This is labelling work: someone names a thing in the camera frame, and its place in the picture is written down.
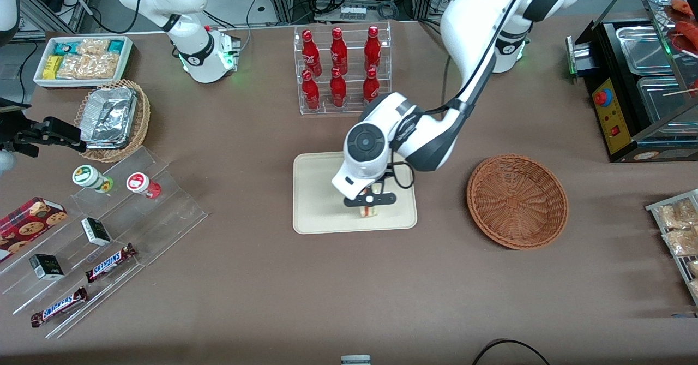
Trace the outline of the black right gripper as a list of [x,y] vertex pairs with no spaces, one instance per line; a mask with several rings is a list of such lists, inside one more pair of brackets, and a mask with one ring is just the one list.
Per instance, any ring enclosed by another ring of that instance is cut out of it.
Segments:
[[78,153],[86,151],[79,128],[57,117],[45,117],[42,122],[30,121],[24,111],[31,107],[31,104],[1,98],[1,137],[12,138],[2,141],[2,149],[30,158],[38,156],[39,147],[35,144],[64,146]]

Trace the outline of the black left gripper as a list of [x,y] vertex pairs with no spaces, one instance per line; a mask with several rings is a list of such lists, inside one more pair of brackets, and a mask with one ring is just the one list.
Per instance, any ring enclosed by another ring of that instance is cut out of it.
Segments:
[[[387,172],[370,186],[362,189],[355,199],[345,198],[345,206],[358,208],[360,216],[376,216],[379,207],[396,203],[396,195],[386,191],[386,180],[394,178],[394,172]],[[366,197],[370,196],[370,205]]]

